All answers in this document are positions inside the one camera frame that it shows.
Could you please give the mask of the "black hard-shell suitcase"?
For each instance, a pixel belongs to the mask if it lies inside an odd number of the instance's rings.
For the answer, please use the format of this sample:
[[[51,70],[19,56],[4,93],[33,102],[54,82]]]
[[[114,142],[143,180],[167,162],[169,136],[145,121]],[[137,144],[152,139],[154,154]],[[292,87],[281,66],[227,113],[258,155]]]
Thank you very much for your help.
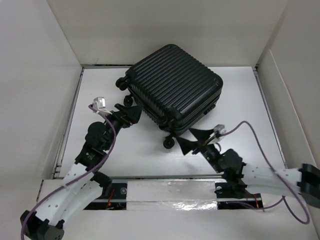
[[[143,105],[144,112],[169,135],[171,149],[182,135],[215,108],[222,78],[175,44],[167,44],[132,65],[115,85],[128,90],[123,103]]]

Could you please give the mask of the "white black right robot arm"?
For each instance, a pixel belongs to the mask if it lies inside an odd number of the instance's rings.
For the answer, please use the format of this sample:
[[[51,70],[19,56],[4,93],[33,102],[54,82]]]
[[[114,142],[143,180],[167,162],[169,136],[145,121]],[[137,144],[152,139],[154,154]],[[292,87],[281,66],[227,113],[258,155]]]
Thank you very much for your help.
[[[227,187],[222,192],[230,198],[241,199],[250,194],[271,194],[278,196],[300,196],[306,204],[314,208],[320,206],[320,170],[311,164],[302,164],[300,168],[275,169],[245,163],[233,150],[224,153],[215,147],[226,134],[222,124],[213,129],[200,130],[190,128],[196,141],[177,137],[183,155],[201,154],[214,169],[222,174]]]

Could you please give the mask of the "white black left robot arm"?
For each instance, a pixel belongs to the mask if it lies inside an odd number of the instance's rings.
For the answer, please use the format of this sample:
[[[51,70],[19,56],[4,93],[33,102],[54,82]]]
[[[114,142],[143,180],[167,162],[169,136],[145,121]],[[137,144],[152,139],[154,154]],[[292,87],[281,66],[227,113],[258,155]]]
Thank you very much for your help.
[[[112,180],[100,168],[109,158],[119,131],[137,124],[143,107],[117,103],[116,111],[107,112],[95,102],[89,108],[104,122],[93,122],[88,127],[85,143],[60,186],[21,215],[21,239],[60,240],[68,220],[94,199],[111,194]]]

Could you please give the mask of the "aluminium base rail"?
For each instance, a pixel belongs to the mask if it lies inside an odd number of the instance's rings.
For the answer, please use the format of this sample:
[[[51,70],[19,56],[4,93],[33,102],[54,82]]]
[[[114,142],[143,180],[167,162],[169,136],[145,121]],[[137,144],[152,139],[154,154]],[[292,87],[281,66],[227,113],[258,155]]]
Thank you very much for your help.
[[[71,204],[87,206],[91,202],[197,204],[216,202],[227,182],[221,178],[173,179],[118,179],[98,173],[87,175],[76,182],[71,176],[60,181],[60,186],[48,195],[46,204],[51,208]]]

